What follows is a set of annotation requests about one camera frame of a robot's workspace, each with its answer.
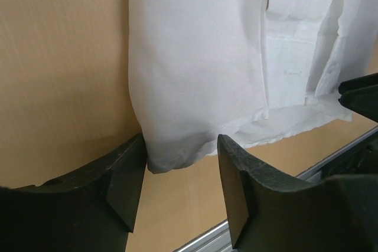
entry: white fabric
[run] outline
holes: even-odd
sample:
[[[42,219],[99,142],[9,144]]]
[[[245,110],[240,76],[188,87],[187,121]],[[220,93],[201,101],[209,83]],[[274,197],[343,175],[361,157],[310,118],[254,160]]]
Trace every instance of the white fabric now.
[[[328,59],[346,52],[328,47],[345,1],[269,0],[265,11],[267,0],[130,0],[129,87],[149,169],[190,166],[221,133],[247,147],[350,119],[325,75]],[[336,81],[362,74],[358,60],[370,56],[378,17],[376,8],[358,12],[358,1],[377,0],[350,1],[345,22],[367,38]]]

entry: light brown wood grain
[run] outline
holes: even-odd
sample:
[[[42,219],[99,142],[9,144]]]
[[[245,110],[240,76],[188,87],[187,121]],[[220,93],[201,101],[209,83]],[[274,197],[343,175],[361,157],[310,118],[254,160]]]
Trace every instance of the light brown wood grain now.
[[[127,87],[128,0],[0,5],[0,185],[42,184],[140,131]],[[249,151],[296,175],[374,125],[355,116]],[[225,218],[216,156],[147,172],[127,251],[173,251]]]

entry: black object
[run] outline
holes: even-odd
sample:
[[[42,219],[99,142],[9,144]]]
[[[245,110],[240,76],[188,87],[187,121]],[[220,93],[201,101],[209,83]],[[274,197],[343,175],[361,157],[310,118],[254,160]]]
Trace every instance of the black object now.
[[[345,81],[338,91],[342,106],[378,122],[378,73]]]
[[[312,184],[264,163],[228,136],[219,136],[218,151],[238,251],[378,249],[377,175],[335,175]]]
[[[138,135],[42,186],[0,188],[0,251],[124,252],[146,158]]]

